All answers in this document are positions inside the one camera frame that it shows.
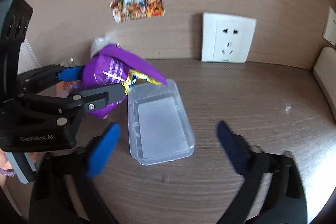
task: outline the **beaded bracelet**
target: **beaded bracelet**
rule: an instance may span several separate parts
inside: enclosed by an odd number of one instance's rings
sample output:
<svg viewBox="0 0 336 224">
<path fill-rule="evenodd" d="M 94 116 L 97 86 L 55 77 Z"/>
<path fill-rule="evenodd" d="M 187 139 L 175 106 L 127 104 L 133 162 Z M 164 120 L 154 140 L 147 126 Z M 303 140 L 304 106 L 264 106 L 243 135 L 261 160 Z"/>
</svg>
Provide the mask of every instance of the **beaded bracelet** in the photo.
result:
<svg viewBox="0 0 336 224">
<path fill-rule="evenodd" d="M 0 168 L 0 174 L 5 175 L 6 177 L 14 177 L 16 174 L 14 171 L 6 171 Z"/>
</svg>

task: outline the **clear plastic container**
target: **clear plastic container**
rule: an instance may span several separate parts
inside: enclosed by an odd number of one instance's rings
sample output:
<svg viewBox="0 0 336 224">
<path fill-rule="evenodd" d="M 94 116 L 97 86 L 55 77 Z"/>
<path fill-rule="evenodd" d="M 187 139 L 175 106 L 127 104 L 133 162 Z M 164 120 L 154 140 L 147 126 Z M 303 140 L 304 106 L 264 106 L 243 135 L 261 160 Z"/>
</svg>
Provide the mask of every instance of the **clear plastic container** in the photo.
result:
<svg viewBox="0 0 336 224">
<path fill-rule="evenodd" d="M 195 137 L 179 90 L 172 79 L 167 83 L 136 85 L 128 95 L 129 147 L 142 165 L 178 160 L 194 153 Z"/>
</svg>

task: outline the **table surface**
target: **table surface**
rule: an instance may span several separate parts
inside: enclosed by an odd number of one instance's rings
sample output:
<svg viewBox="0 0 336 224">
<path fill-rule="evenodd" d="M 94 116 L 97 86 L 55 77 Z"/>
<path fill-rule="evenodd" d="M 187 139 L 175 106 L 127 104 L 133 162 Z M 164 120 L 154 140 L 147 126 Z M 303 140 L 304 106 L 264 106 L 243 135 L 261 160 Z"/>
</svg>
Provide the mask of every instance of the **table surface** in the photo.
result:
<svg viewBox="0 0 336 224">
<path fill-rule="evenodd" d="M 141 166 L 129 152 L 127 102 L 104 121 L 88 115 L 77 134 L 80 146 L 101 134 L 110 122 L 121 126 L 113 155 L 104 172 L 94 178 L 120 224 L 217 223 L 243 182 L 216 138 L 220 120 L 266 152 L 292 151 L 305 188 L 308 220 L 320 212 L 336 186 L 336 126 L 311 71 L 250 62 L 151 63 L 176 81 L 196 146 L 189 158 Z M 270 179 L 271 175 L 265 175 L 249 217 L 258 214 Z M 6 184 L 27 216 L 32 186 L 15 179 Z"/>
</svg>

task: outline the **blue gripper pad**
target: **blue gripper pad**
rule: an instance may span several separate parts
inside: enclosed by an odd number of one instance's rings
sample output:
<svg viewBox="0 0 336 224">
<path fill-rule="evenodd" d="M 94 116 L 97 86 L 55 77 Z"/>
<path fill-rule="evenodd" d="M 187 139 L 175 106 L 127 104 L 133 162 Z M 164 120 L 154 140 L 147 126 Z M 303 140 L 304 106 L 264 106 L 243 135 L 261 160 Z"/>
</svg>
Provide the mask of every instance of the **blue gripper pad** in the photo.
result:
<svg viewBox="0 0 336 224">
<path fill-rule="evenodd" d="M 65 68 L 58 74 L 58 79 L 64 82 L 82 80 L 84 66 Z"/>
<path fill-rule="evenodd" d="M 250 173 L 248 170 L 250 149 L 246 141 L 242 136 L 233 134 L 224 121 L 218 124 L 217 136 L 236 173 L 246 177 Z"/>
<path fill-rule="evenodd" d="M 87 155 L 87 172 L 89 179 L 99 175 L 113 152 L 120 136 L 120 127 L 117 123 L 109 125 L 104 134 L 99 137 L 95 149 Z"/>
</svg>

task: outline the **wall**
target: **wall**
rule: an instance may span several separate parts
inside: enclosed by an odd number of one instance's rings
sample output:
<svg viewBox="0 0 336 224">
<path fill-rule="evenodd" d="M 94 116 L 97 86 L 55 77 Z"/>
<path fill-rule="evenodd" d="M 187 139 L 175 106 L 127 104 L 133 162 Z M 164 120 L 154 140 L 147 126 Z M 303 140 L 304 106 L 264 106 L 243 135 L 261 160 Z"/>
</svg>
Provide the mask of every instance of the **wall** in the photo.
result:
<svg viewBox="0 0 336 224">
<path fill-rule="evenodd" d="M 89 57 L 96 36 L 112 32 L 143 58 L 199 58 L 202 12 L 256 18 L 250 61 L 312 68 L 328 7 L 336 0 L 164 0 L 166 16 L 116 25 L 110 0 L 26 0 L 34 13 L 27 38 L 42 65 Z"/>
</svg>

